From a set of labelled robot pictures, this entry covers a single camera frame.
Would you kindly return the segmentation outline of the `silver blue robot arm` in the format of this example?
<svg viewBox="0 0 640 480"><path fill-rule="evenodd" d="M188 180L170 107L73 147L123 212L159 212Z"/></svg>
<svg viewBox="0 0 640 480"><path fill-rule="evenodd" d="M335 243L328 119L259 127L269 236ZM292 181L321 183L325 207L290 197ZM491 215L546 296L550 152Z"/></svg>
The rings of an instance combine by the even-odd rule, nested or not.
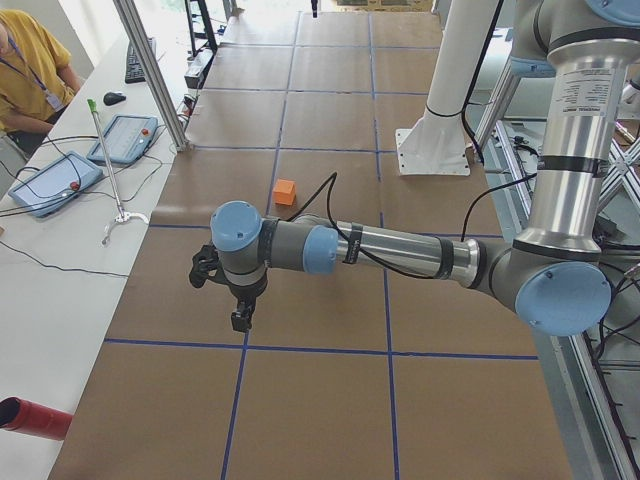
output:
<svg viewBox="0 0 640 480"><path fill-rule="evenodd" d="M635 1L521 1L512 62L552 75L554 88L526 228L511 243L453 241L298 213L262 217L221 205L190 282L225 285L235 330L251 327L271 268L330 274L370 263L421 280L452 280L494 297L530 327L572 336L607 312L611 289L593 239L625 75L639 58Z"/></svg>

